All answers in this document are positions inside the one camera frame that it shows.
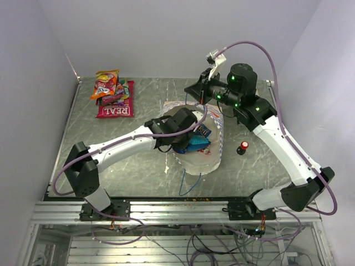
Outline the blue snack bag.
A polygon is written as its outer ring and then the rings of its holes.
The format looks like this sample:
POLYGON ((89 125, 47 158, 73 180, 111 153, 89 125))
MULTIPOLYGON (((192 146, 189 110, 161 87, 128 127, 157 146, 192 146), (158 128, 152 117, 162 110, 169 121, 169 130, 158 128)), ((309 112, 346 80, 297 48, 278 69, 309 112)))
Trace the blue snack bag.
POLYGON ((194 135, 190 139, 186 148, 182 149, 182 148, 178 148, 178 147, 173 147, 173 150, 178 154, 186 154, 189 152, 203 150, 203 149, 207 148, 210 144, 211 144, 211 142, 208 140, 207 137, 205 137, 203 135, 194 135))

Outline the blue M&M's candy bag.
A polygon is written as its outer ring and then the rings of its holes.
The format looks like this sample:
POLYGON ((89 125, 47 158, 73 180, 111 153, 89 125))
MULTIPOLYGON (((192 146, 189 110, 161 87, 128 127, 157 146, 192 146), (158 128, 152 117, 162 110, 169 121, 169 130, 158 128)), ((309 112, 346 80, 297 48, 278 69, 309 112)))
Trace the blue M&M's candy bag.
POLYGON ((211 134, 211 130, 204 124, 200 124, 199 127, 194 131, 195 135, 203 136, 208 138, 211 134))

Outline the blue checkered paper bag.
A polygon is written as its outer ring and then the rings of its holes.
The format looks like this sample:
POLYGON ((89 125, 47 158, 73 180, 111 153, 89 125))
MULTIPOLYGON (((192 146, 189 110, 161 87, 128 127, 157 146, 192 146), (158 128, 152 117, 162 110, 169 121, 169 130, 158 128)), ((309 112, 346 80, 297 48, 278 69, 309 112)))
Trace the blue checkered paper bag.
POLYGON ((221 163, 224 144, 224 118, 216 105, 207 104, 207 118, 203 122, 211 130, 208 140, 211 154, 204 155, 198 151, 178 154, 173 149, 169 152, 182 167, 182 179, 179 196, 190 193, 207 174, 218 169, 221 163))

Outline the small red crunch packet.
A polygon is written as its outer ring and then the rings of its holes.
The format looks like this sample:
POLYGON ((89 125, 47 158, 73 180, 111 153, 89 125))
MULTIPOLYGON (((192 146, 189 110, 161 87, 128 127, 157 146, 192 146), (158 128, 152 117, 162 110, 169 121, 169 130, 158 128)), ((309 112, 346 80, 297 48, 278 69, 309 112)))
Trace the small red crunch packet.
POLYGON ((210 154, 211 154, 211 151, 210 151, 210 148, 209 148, 209 147, 200 149, 200 150, 198 150, 198 152, 200 152, 200 153, 202 153, 202 154, 204 154, 204 155, 210 155, 210 154))

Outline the red REAL crisps bag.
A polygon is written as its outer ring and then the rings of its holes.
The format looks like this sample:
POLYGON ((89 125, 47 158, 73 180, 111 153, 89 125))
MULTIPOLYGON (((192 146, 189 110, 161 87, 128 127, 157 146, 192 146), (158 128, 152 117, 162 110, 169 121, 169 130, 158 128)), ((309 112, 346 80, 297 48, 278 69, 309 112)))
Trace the red REAL crisps bag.
POLYGON ((106 105, 98 106, 98 113, 96 118, 118 118, 118 117, 134 117, 134 108, 133 108, 133 93, 134 93, 134 81, 128 80, 130 97, 128 100, 124 101, 122 106, 119 105, 106 105))

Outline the green candy bag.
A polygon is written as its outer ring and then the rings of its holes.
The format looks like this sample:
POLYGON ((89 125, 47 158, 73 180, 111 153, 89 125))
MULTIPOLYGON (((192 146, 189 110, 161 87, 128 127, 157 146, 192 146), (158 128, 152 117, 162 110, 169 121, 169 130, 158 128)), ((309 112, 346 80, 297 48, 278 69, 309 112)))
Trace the green candy bag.
POLYGON ((123 100, 125 100, 130 97, 129 83, 127 79, 120 79, 119 83, 120 83, 119 90, 118 90, 119 96, 123 100))

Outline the red pink candy bag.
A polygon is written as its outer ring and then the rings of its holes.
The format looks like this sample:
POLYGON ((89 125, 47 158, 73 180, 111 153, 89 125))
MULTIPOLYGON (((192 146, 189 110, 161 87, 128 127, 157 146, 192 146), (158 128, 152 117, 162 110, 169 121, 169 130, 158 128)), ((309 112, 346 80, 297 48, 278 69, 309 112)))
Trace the red pink candy bag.
POLYGON ((115 94, 114 95, 109 95, 109 96, 104 96, 102 98, 99 98, 97 101, 96 101, 96 105, 98 106, 106 106, 106 105, 119 105, 119 106, 122 106, 124 104, 124 101, 120 96, 119 96, 119 93, 118 93, 118 90, 119 90, 119 85, 118 84, 116 86, 116 89, 115 89, 115 94))

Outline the orange Fox's candy bag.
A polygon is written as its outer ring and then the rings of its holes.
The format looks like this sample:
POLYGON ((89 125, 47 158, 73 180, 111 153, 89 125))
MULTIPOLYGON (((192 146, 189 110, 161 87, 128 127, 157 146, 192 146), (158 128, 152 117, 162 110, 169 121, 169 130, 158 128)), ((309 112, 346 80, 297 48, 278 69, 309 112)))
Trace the orange Fox's candy bag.
POLYGON ((96 80, 94 91, 90 99, 95 100, 104 96, 114 95, 119 76, 119 69, 101 70, 96 72, 95 75, 96 80))

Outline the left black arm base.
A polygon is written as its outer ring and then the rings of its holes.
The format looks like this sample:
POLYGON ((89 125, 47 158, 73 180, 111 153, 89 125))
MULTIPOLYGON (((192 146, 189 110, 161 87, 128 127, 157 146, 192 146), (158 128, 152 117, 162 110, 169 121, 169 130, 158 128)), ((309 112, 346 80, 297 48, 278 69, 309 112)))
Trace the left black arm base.
POLYGON ((79 220, 83 222, 108 221, 127 221, 130 215, 130 203, 126 200, 113 200, 106 209, 97 212, 90 203, 82 205, 79 220))

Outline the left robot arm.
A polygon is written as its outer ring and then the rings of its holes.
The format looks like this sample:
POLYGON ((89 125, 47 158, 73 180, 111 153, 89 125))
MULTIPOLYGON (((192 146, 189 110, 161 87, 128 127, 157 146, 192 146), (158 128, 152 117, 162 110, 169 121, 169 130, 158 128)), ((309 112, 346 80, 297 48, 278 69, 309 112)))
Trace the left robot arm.
POLYGON ((113 203, 100 185, 99 175, 111 165, 135 154, 162 146, 186 147, 204 117, 197 110, 181 108, 174 115, 151 119, 129 134, 100 144, 72 147, 64 165, 64 173, 76 197, 93 206, 101 220, 113 214, 113 203))

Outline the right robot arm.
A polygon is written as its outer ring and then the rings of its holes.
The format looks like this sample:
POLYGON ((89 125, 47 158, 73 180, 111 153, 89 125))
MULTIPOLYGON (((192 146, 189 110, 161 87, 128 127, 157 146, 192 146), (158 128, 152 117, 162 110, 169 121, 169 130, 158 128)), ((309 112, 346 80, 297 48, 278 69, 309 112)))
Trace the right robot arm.
POLYGON ((211 68, 200 74, 198 81, 184 91, 205 105, 214 99, 233 108, 238 122, 260 138, 288 172, 290 183, 267 190, 258 190, 244 206, 245 215, 257 219, 270 208, 288 207, 301 212, 319 196, 334 178, 331 167, 321 167, 282 129, 276 109, 256 94, 257 74, 248 64, 234 64, 227 81, 210 77, 211 68))

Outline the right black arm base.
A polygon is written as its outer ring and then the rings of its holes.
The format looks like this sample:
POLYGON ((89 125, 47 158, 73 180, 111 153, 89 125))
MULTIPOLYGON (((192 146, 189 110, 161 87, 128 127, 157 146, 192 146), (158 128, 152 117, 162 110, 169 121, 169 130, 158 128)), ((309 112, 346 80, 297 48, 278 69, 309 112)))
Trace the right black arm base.
POLYGON ((272 208, 260 211, 247 197, 230 198, 226 207, 222 211, 227 213, 231 221, 244 220, 275 220, 276 214, 272 208))

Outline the red emergency stop button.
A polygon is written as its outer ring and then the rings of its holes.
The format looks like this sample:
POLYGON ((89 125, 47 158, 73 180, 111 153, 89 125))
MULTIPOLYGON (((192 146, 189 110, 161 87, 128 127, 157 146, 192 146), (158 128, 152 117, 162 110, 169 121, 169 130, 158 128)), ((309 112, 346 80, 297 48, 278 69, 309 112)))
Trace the red emergency stop button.
POLYGON ((237 154, 244 155, 248 147, 249 143, 247 141, 243 141, 236 150, 237 154))

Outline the aluminium frame rail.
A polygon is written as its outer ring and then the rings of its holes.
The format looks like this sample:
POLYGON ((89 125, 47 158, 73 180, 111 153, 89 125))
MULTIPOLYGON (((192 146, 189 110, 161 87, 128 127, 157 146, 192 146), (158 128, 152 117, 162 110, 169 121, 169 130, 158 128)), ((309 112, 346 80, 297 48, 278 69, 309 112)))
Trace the aluminium frame rail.
MULTIPOLYGON (((33 224, 85 224, 79 220, 83 202, 38 202, 30 222, 33 224)), ((233 224, 222 209, 226 201, 130 202, 130 216, 144 224, 233 224)))

